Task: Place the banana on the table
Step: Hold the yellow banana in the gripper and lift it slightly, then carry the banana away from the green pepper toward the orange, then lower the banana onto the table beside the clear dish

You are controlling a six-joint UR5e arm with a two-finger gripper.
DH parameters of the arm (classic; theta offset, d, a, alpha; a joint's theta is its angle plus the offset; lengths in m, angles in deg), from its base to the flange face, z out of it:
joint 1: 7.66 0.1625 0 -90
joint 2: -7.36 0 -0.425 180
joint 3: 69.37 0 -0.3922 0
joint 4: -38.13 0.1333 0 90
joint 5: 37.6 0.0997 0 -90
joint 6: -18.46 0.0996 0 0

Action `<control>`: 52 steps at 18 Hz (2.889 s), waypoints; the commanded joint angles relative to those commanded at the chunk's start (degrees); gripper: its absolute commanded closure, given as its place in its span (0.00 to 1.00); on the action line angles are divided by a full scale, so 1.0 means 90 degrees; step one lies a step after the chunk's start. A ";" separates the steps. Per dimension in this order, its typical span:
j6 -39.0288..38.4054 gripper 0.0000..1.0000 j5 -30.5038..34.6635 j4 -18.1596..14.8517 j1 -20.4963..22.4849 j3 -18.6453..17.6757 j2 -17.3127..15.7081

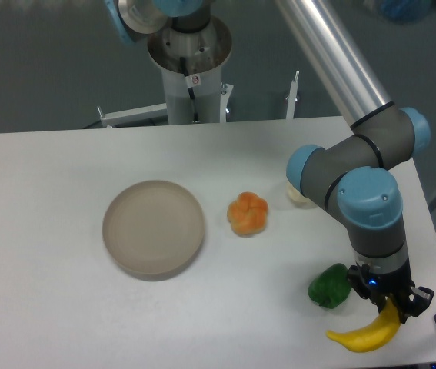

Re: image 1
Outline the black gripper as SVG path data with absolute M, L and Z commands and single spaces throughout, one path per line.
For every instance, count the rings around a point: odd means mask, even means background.
M 419 317 L 429 308 L 434 297 L 430 288 L 414 286 L 409 262 L 386 274 L 374 273 L 367 264 L 351 265 L 346 278 L 362 299 L 373 304 L 380 304 L 382 296 L 392 297 L 402 324 L 410 317 Z

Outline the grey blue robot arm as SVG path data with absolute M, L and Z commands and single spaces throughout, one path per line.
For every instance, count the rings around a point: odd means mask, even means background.
M 400 322 L 417 317 L 434 293 L 411 279 L 402 198 L 391 169 L 428 145 L 428 122 L 394 104 L 329 2 L 277 6 L 352 132 L 329 149 L 297 149 L 286 167 L 288 182 L 346 227 L 355 256 L 347 279 L 358 295 L 379 309 L 392 303 Z M 221 86 L 208 74 L 227 61 L 231 35 L 209 1 L 108 1 L 106 7 L 121 37 L 146 37 L 153 62 L 175 78 L 165 87 L 170 123 L 224 116 Z

